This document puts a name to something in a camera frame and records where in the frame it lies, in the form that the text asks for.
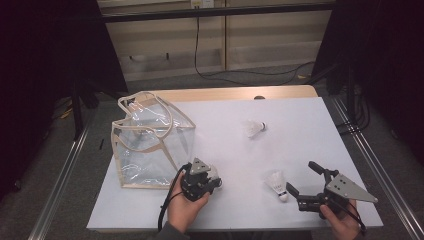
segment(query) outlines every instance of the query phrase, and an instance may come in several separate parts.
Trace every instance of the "clear plastic bag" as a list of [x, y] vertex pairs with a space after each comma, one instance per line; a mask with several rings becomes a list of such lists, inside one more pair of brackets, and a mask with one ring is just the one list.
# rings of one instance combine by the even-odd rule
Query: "clear plastic bag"
[[177, 107], [149, 92], [123, 97], [125, 119], [112, 122], [112, 148], [122, 187], [169, 188], [189, 162], [196, 125]]

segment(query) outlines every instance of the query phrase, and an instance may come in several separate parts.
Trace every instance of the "badminton shuttlecock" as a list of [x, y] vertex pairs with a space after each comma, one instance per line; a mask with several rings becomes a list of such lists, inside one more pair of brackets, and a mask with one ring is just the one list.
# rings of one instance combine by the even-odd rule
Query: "badminton shuttlecock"
[[263, 132], [266, 129], [266, 125], [263, 122], [245, 121], [243, 122], [243, 129], [248, 138], [254, 137], [259, 132]]
[[278, 198], [281, 201], [287, 201], [288, 194], [286, 191], [286, 181], [284, 180], [283, 172], [278, 171], [271, 174], [267, 179], [265, 179], [265, 183], [278, 194]]

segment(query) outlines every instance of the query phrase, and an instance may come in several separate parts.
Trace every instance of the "white tabletop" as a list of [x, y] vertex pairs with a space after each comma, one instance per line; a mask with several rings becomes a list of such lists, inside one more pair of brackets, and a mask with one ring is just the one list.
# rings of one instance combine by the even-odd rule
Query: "white tabletop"
[[[315, 161], [364, 184], [321, 98], [178, 102], [194, 123], [193, 157], [213, 164], [223, 181], [191, 226], [192, 231], [306, 230], [328, 227], [317, 213], [300, 212], [291, 195], [282, 203], [264, 183], [275, 170], [302, 195], [323, 191]], [[267, 131], [253, 139], [241, 122], [256, 120]], [[155, 230], [167, 190], [120, 187], [112, 157], [87, 228], [101, 232]], [[374, 204], [358, 202], [367, 227], [383, 226]]]

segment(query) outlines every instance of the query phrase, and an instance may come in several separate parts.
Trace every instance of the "hand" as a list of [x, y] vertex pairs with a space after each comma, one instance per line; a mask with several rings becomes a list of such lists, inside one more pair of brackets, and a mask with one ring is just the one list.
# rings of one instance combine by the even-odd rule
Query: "hand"
[[184, 176], [180, 173], [177, 182], [175, 183], [174, 190], [171, 197], [174, 197], [168, 206], [168, 222], [174, 226], [181, 233], [185, 233], [187, 228], [194, 222], [200, 209], [206, 205], [209, 199], [209, 192], [205, 193], [202, 198], [195, 202], [188, 200], [181, 189], [181, 179]]
[[[356, 215], [356, 211], [354, 207], [356, 208], [356, 201], [355, 200], [349, 200], [350, 204], [348, 205], [347, 209]], [[333, 211], [327, 206], [327, 205], [321, 205], [320, 210], [325, 218], [330, 222], [331, 224], [331, 230], [333, 231], [334, 236], [338, 240], [352, 240], [354, 239], [358, 233], [359, 233], [359, 225], [358, 222], [350, 217], [345, 212], [341, 212], [339, 216], [336, 216]]]

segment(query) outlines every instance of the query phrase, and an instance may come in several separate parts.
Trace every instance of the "black cable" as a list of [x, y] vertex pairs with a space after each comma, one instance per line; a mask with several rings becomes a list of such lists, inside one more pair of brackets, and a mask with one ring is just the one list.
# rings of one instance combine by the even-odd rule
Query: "black cable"
[[66, 103], [68, 103], [69, 101], [71, 101], [71, 98], [70, 98], [70, 97], [66, 98], [66, 99], [64, 100], [64, 102], [62, 102], [62, 103], [58, 104], [58, 105], [54, 108], [54, 110], [56, 110], [56, 109], [58, 109], [58, 108], [62, 107], [63, 105], [65, 105], [65, 104], [66, 104]]
[[181, 173], [184, 169], [186, 169], [186, 167], [187, 167], [187, 166], [188, 166], [187, 164], [186, 164], [186, 165], [183, 165], [183, 166], [182, 166], [182, 167], [178, 170], [177, 174], [175, 175], [174, 180], [172, 181], [171, 187], [169, 188], [168, 195], [166, 195], [165, 201], [163, 202], [163, 205], [161, 206], [161, 210], [160, 210], [160, 213], [159, 213], [159, 219], [158, 219], [158, 232], [160, 232], [160, 231], [162, 230], [163, 217], [165, 216], [165, 211], [166, 211], [166, 209], [168, 208], [169, 203], [171, 202], [171, 200], [172, 200], [174, 197], [176, 197], [178, 194], [180, 194], [180, 193], [181, 193], [181, 192], [180, 192], [180, 193], [177, 193], [177, 194], [175, 194], [174, 196], [170, 197], [170, 196], [171, 196], [171, 194], [172, 194], [172, 190], [174, 190], [174, 186], [175, 186], [175, 183], [177, 182], [178, 176], [180, 175], [180, 173]]
[[350, 129], [350, 130], [348, 130], [348, 131], [345, 131], [345, 132], [341, 132], [340, 133], [340, 135], [342, 136], [342, 135], [346, 135], [346, 134], [350, 134], [350, 133], [356, 133], [356, 132], [361, 132], [361, 131], [363, 131], [364, 129], [366, 129], [368, 126], [369, 126], [369, 124], [370, 124], [370, 122], [371, 122], [371, 115], [370, 115], [370, 108], [369, 108], [369, 105], [368, 105], [368, 101], [364, 98], [364, 102], [365, 102], [365, 106], [366, 106], [366, 108], [367, 108], [367, 117], [365, 117], [366, 118], [366, 123], [365, 123], [365, 125], [364, 126], [360, 126], [360, 125], [357, 125], [354, 129]]
[[341, 210], [343, 210], [345, 213], [347, 213], [351, 218], [353, 218], [356, 222], [358, 222], [358, 224], [361, 226], [361, 234], [362, 236], [365, 236], [366, 232], [367, 232], [367, 227], [365, 226], [365, 224], [362, 222], [361, 216], [359, 215], [358, 210], [356, 209], [355, 206], [353, 206], [353, 204], [351, 204], [349, 202], [349, 204], [352, 206], [352, 208], [355, 210], [357, 216], [355, 216], [355, 214], [353, 214], [352, 212], [350, 212], [347, 208], [345, 208], [344, 206], [340, 205], [338, 202], [334, 201], [333, 199], [329, 198], [328, 199], [332, 204], [336, 205], [338, 208], [340, 208]]
[[298, 67], [292, 69], [292, 70], [285, 71], [285, 72], [279, 72], [279, 73], [262, 73], [262, 72], [254, 72], [254, 71], [247, 71], [247, 70], [229, 70], [229, 71], [221, 71], [221, 72], [210, 73], [210, 74], [200, 73], [198, 68], [197, 68], [197, 50], [198, 50], [198, 46], [199, 46], [199, 29], [200, 29], [199, 21], [200, 21], [199, 18], [197, 18], [196, 48], [195, 48], [195, 52], [194, 52], [194, 68], [195, 68], [197, 74], [200, 77], [202, 77], [206, 80], [226, 81], [226, 82], [230, 82], [230, 83], [234, 83], [234, 84], [240, 84], [240, 85], [244, 85], [244, 86], [262, 86], [262, 85], [255, 85], [255, 84], [248, 84], [248, 83], [233, 81], [233, 80], [225, 79], [225, 78], [210, 78], [210, 77], [216, 76], [216, 75], [219, 75], [219, 74], [223, 74], [223, 73], [248, 73], [248, 74], [266, 75], [266, 76], [277, 76], [277, 75], [284, 75], [284, 74], [294, 72], [294, 75], [288, 81], [277, 84], [277, 86], [280, 86], [280, 85], [284, 85], [284, 84], [287, 84], [287, 83], [293, 81], [294, 77], [297, 74], [297, 71], [300, 68], [307, 66], [309, 64], [315, 63], [314, 61], [306, 62], [306, 63], [303, 63], [303, 64], [299, 65]]

